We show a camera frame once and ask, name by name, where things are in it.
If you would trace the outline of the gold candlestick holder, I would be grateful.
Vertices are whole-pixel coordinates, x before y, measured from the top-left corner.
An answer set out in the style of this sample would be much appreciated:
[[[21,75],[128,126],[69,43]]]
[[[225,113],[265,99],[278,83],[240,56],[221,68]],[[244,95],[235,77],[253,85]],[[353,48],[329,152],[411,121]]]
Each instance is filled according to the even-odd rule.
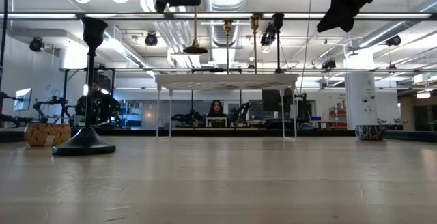
[[[251,20],[251,29],[253,31],[254,67],[255,67],[255,74],[257,74],[257,30],[259,28],[260,16],[254,14],[252,17],[250,17],[250,20]]]
[[[199,45],[199,41],[197,39],[197,6],[194,6],[194,38],[193,38],[193,43],[191,44],[191,46],[186,47],[184,49],[184,52],[187,54],[191,54],[191,55],[200,55],[200,54],[204,54],[207,53],[208,50],[206,48],[200,47]]]
[[[230,73],[230,67],[229,67],[229,38],[230,38],[230,32],[232,30],[232,23],[233,20],[230,18],[226,18],[224,20],[224,31],[226,33],[226,56],[227,56],[227,63],[226,63],[226,69],[227,69],[227,74]]]

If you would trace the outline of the black candlestick holder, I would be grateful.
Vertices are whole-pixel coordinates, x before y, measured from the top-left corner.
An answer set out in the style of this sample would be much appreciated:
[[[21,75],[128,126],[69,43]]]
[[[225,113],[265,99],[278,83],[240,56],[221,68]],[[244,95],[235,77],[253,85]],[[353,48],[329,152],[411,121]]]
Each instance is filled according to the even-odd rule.
[[[93,98],[92,84],[94,79],[94,58],[96,49],[103,43],[104,31],[108,25],[100,19],[84,16],[80,19],[83,26],[83,40],[88,46],[87,53],[87,87],[85,105],[85,127],[75,136],[61,145],[53,147],[54,156],[86,156],[95,154],[114,153],[116,146],[105,141],[91,127],[91,105]]]
[[[284,19],[284,13],[275,13],[272,15],[273,19],[273,25],[276,29],[276,35],[277,35],[277,69],[275,70],[276,74],[282,74],[283,70],[281,69],[281,41],[280,41],[280,33],[281,28],[283,26],[283,19]]]

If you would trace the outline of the white round column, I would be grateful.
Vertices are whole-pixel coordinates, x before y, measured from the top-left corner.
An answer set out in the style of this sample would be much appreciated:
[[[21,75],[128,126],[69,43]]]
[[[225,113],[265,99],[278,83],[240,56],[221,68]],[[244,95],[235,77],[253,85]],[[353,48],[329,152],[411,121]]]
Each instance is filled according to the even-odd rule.
[[[375,63],[370,49],[350,53],[345,58],[346,115],[348,130],[358,125],[376,125]]]

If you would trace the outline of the red storage cabinet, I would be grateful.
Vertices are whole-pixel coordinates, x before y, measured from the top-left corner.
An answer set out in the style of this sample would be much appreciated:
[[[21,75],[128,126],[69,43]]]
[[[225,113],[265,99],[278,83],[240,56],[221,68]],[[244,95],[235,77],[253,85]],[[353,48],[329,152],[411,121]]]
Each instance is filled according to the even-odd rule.
[[[346,109],[330,108],[329,121],[332,129],[346,129],[348,127]]]

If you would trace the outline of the black monitor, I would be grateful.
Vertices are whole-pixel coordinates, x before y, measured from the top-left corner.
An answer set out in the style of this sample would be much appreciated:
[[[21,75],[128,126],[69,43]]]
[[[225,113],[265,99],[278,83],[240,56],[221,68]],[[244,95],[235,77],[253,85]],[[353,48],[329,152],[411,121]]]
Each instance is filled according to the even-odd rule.
[[[281,107],[281,95],[277,89],[262,90],[262,109],[264,112],[279,111]]]

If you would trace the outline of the person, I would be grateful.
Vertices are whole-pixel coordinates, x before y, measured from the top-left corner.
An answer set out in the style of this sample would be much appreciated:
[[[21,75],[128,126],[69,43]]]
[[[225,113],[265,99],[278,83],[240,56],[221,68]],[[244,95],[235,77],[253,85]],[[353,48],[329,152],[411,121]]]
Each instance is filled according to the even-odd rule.
[[[227,117],[223,112],[223,106],[219,100],[212,101],[207,117]]]
[[[117,122],[121,104],[111,95],[101,92],[97,81],[92,83],[91,125],[104,122]]]

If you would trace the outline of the blue storage shelf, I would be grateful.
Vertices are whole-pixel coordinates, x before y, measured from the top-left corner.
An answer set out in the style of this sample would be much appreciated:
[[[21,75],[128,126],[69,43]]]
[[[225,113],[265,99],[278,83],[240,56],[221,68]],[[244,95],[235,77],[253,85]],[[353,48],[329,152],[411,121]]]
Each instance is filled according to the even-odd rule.
[[[121,106],[120,119],[123,129],[140,129],[143,121],[143,103],[125,100]]]

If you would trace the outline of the white laptop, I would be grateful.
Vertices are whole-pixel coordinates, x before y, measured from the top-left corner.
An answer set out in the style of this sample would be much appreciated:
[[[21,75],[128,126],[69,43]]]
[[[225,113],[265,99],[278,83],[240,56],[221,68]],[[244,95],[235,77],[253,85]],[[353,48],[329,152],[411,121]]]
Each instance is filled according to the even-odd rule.
[[[226,128],[227,118],[226,117],[207,117],[206,118],[206,128]]]

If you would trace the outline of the computer monitor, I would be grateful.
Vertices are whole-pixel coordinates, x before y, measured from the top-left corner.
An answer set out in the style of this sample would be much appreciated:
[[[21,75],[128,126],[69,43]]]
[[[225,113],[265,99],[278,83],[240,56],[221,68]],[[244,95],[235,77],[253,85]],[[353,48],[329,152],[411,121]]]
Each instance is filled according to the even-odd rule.
[[[32,89],[20,89],[16,91],[13,111],[26,111],[30,108]]]

